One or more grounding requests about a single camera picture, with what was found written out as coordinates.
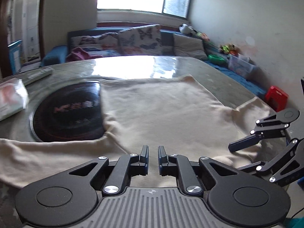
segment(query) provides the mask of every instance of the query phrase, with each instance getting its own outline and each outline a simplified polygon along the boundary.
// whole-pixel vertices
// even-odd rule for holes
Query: silver screw
[[[199,186],[189,186],[188,188],[186,188],[186,190],[189,193],[198,193],[198,192],[202,191],[202,188]]]
[[[114,193],[118,192],[119,188],[118,188],[117,186],[110,185],[110,186],[104,187],[103,190],[104,190],[106,193],[114,194]]]

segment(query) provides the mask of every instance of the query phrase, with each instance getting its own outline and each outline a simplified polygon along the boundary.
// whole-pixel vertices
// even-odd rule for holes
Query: white plastic bag
[[[25,109],[29,95],[21,79],[0,84],[0,121]]]

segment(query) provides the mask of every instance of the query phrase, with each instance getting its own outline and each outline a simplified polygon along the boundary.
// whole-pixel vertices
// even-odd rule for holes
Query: blue bed sheet
[[[217,70],[221,71],[223,74],[229,76],[230,78],[234,79],[235,81],[237,81],[238,83],[240,83],[243,87],[245,87],[249,91],[251,91],[254,95],[256,95],[260,99],[264,100],[265,94],[266,94],[266,90],[264,90],[262,87],[259,87],[257,83],[255,83],[253,81],[247,81],[246,79],[244,79],[243,77],[239,76],[235,72],[230,71],[229,69],[227,69],[225,67],[221,67],[221,66],[215,65],[215,64],[211,63],[209,60],[208,61],[204,61],[204,62],[207,63],[208,65],[216,68]]]

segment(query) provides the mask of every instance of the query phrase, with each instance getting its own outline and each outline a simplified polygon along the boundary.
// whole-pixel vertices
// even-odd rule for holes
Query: plastic bin
[[[252,78],[254,72],[257,70],[257,66],[245,62],[242,59],[229,55],[228,69],[240,75],[241,77],[249,80]]]

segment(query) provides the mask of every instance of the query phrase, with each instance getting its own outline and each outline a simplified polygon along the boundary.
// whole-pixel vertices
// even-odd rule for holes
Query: red blanket
[[[81,47],[72,49],[72,52],[66,57],[66,62],[81,61],[87,59],[101,58],[102,55],[89,55]]]

